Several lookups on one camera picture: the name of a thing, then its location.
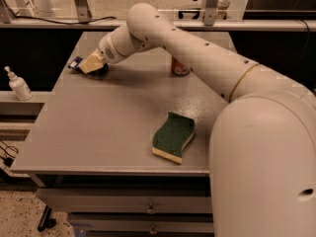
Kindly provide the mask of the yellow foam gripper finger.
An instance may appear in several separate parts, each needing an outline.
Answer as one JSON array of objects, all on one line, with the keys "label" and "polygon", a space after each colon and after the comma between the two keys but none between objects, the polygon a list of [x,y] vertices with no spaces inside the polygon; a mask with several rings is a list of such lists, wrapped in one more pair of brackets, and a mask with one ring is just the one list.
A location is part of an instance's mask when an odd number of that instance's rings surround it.
[{"label": "yellow foam gripper finger", "polygon": [[95,49],[90,55],[84,58],[79,64],[79,68],[85,73],[88,74],[93,71],[101,69],[106,64],[102,53]]}]

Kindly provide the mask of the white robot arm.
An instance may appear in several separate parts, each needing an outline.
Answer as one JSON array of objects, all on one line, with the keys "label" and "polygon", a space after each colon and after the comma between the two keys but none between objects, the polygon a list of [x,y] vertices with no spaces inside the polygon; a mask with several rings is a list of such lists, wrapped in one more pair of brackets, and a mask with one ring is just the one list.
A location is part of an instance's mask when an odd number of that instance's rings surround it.
[{"label": "white robot arm", "polygon": [[81,64],[89,73],[162,47],[227,101],[210,137],[215,237],[316,237],[316,98],[256,61],[132,6]]}]

